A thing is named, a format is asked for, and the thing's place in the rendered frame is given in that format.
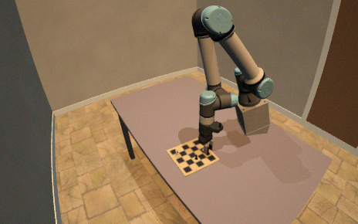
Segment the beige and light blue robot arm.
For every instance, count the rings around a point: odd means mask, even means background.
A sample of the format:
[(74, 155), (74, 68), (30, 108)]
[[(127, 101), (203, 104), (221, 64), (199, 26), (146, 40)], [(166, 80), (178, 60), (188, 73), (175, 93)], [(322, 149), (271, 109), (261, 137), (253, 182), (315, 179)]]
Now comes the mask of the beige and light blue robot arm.
[[(216, 5), (199, 8), (192, 15), (191, 21), (207, 81), (206, 90), (201, 92), (199, 100), (199, 114), (202, 117), (213, 117), (216, 110), (236, 107), (238, 103), (243, 107), (253, 107), (272, 93), (273, 81), (262, 68), (257, 67), (236, 35), (233, 18), (226, 8)], [(228, 93), (221, 87), (214, 42), (221, 44), (237, 66), (235, 78), (238, 95), (235, 92)]]

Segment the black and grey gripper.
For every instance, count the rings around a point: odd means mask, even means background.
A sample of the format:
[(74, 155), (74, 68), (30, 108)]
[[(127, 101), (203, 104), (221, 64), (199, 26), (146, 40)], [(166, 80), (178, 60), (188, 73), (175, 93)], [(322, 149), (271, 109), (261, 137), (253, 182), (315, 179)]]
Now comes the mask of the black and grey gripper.
[[(213, 148), (212, 133), (219, 133), (223, 130), (223, 125), (218, 121), (214, 121), (214, 116), (211, 118), (202, 117), (199, 114), (199, 137), (198, 142), (204, 145), (203, 153), (207, 154), (208, 146), (206, 145), (209, 141), (209, 148)], [(208, 130), (207, 130), (208, 129)]]

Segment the tan and dark brown chessboard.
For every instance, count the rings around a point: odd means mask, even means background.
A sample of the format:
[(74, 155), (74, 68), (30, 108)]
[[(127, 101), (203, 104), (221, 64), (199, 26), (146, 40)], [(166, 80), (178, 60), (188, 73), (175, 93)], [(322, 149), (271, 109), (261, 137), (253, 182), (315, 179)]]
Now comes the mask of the tan and dark brown chessboard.
[[(176, 149), (178, 149), (179, 158), (175, 157)], [(167, 150), (167, 153), (186, 177), (220, 160), (211, 150), (209, 150), (210, 154), (206, 155), (202, 149), (203, 145), (196, 138)], [(198, 160), (194, 159), (196, 154), (198, 155)]]

